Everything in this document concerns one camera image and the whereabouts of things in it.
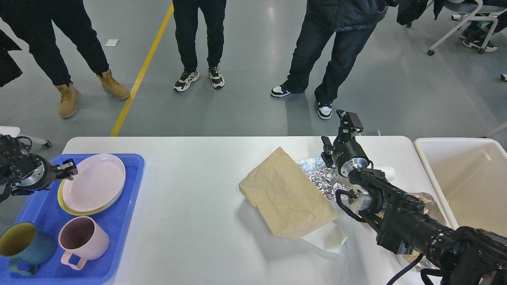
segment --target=pink mug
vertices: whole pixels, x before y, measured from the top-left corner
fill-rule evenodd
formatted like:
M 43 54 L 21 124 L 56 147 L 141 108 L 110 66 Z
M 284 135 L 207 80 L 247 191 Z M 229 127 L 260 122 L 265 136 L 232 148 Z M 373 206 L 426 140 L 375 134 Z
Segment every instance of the pink mug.
M 90 217 L 80 216 L 68 221 L 60 230 L 58 242 L 65 250 L 62 264 L 81 270 L 88 260 L 101 257 L 109 247 L 109 236 Z M 80 257 L 76 265 L 69 262 L 72 255 Z

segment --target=mug handle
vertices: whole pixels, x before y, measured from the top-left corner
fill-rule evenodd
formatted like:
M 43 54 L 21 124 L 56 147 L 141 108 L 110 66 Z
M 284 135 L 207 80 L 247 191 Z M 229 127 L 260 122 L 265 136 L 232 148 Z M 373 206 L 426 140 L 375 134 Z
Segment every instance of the mug handle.
M 30 270 L 26 271 L 18 268 L 18 262 L 19 258 L 11 258 L 11 260 L 9 261 L 9 271 L 21 274 L 23 276 L 32 276 L 35 273 L 37 273 L 37 269 L 39 268 L 38 264 L 30 265 Z
M 76 265 L 74 265 L 72 263 L 69 263 L 69 259 L 70 259 L 71 256 L 72 256 L 71 252 L 65 251 L 65 253 L 62 255 L 62 258 L 60 259 L 60 262 L 62 264 L 70 266 L 74 270 L 81 270 L 81 269 L 83 269 L 83 267 L 85 266 L 86 262 L 88 261 L 87 259 L 84 259 L 84 258 L 81 257 L 79 259 L 78 263 Z

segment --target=blue tray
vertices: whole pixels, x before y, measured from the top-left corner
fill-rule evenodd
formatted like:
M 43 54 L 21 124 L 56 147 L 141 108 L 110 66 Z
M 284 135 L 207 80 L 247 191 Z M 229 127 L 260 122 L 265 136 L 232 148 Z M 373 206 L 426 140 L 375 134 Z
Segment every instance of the blue tray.
M 60 263 L 64 250 L 58 246 L 55 255 L 47 263 L 39 266 L 37 273 L 30 277 L 10 273 L 8 271 L 9 259 L 0 257 L 0 284 L 90 285 L 104 284 L 114 276 L 118 269 L 144 171 L 142 156 L 137 154 L 115 155 L 125 165 L 126 178 L 123 192 L 111 207 L 91 215 L 110 237 L 111 242 L 105 254 L 96 260 L 88 261 L 82 270 L 77 271 Z M 92 156 L 92 154 L 64 154 L 53 158 L 51 161 L 55 164 L 61 164 L 63 161 L 73 158 L 77 164 L 89 156 Z M 63 225 L 76 217 L 62 210 L 58 204 L 59 186 L 60 182 L 54 182 L 50 191 L 40 191 L 32 194 L 23 206 L 16 223 L 32 222 L 57 241 Z M 74 264 L 77 260 L 79 260 L 79 257 L 76 256 L 70 259 Z

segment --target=yellow plate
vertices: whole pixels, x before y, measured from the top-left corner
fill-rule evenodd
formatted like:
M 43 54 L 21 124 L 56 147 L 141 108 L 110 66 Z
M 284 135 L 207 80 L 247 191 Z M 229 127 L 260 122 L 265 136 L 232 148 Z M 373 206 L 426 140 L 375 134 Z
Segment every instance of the yellow plate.
M 100 213 L 102 211 L 104 211 L 105 209 L 111 207 L 111 205 L 113 205 L 116 200 L 118 200 L 118 198 L 120 198 L 120 195 L 117 195 L 117 197 L 115 197 L 109 204 L 105 205 L 104 207 L 101 207 L 99 209 L 96 209 L 96 210 L 93 210 L 93 211 L 88 211 L 88 212 L 78 212 L 78 211 L 74 211 L 72 209 L 70 209 L 69 207 L 67 207 L 67 205 L 65 204 L 65 202 L 63 201 L 63 194 L 62 194 L 62 187 L 63 187 L 63 183 L 65 182 L 65 180 L 62 180 L 62 182 L 60 183 L 60 187 L 58 187 L 58 204 L 60 204 L 60 207 L 67 213 L 71 214 L 71 215 L 74 215 L 74 216 L 89 216 L 89 215 L 93 215 L 93 214 L 96 214 L 96 213 Z

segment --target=stacked plates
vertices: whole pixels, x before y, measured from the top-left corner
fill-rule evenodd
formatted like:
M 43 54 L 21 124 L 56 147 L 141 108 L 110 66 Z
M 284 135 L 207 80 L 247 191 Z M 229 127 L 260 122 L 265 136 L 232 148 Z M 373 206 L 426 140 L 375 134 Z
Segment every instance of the stacked plates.
M 112 154 L 97 154 L 76 165 L 74 180 L 63 180 L 58 203 L 74 216 L 89 216 L 104 211 L 120 197 L 125 185 L 125 165 Z

